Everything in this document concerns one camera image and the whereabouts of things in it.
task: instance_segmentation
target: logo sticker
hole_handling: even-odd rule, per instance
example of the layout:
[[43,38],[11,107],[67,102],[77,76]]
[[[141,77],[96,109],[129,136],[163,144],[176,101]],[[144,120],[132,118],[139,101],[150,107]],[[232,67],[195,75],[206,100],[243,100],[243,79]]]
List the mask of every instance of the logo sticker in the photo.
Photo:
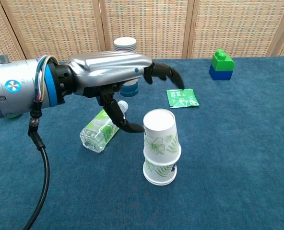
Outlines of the logo sticker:
[[20,83],[16,80],[7,81],[5,86],[9,92],[18,92],[21,89]]

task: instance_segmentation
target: silver robotic hand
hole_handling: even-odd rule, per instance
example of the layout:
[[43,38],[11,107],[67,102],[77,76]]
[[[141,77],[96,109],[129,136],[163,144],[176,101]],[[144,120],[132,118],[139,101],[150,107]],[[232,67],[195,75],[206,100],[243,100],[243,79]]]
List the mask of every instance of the silver robotic hand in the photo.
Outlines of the silver robotic hand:
[[[24,60],[0,63],[0,117],[31,110],[35,93],[37,61]],[[65,95],[74,93],[96,97],[112,122],[126,132],[143,132],[143,127],[128,122],[113,98],[114,92],[130,80],[144,77],[152,84],[152,76],[170,78],[181,89],[184,83],[172,67],[152,61],[149,57],[123,51],[107,51],[74,55],[58,65],[49,61],[45,74],[42,108],[64,103]]]

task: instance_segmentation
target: black cable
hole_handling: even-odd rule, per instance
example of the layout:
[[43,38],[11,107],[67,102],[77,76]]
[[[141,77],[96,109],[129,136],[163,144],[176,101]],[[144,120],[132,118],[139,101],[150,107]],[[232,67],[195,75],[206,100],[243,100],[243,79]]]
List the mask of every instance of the black cable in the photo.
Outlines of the black cable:
[[49,186],[49,162],[48,162],[48,157],[46,154],[46,150],[45,147],[41,147],[39,149],[39,151],[41,152],[42,158],[43,158],[43,163],[44,163],[44,183],[43,183],[43,189],[42,189],[42,194],[40,196],[40,199],[37,203],[37,206],[32,214],[32,216],[30,217],[28,223],[25,225],[24,230],[29,230],[33,223],[35,222],[38,214],[40,213],[42,206],[44,204],[46,195],[47,195],[47,191],[48,191],[48,186]]

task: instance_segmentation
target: lego brick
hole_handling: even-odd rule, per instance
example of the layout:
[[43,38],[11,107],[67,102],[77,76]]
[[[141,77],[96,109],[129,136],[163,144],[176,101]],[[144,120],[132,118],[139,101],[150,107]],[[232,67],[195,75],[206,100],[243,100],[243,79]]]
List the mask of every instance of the lego brick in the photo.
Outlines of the lego brick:
[[233,71],[215,71],[213,66],[210,65],[209,73],[214,81],[229,81],[232,77]]
[[222,49],[217,49],[211,60],[215,71],[233,71],[235,63],[232,58]]

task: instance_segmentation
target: table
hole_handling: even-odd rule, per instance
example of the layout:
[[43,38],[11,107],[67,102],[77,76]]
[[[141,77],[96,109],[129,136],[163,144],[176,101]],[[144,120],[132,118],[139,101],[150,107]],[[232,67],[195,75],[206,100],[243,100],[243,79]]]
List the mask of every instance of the table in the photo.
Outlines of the table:
[[[284,229],[284,57],[234,60],[231,81],[211,79],[210,59],[159,60],[201,104],[171,109],[182,155],[168,186],[143,176],[143,134],[119,131],[100,154],[82,146],[81,129],[101,109],[96,99],[70,95],[44,109],[51,180],[33,229]],[[139,80],[139,94],[125,98],[127,118],[142,124],[148,111],[169,109],[174,88]],[[42,189],[28,121],[0,119],[0,229],[22,229]]]

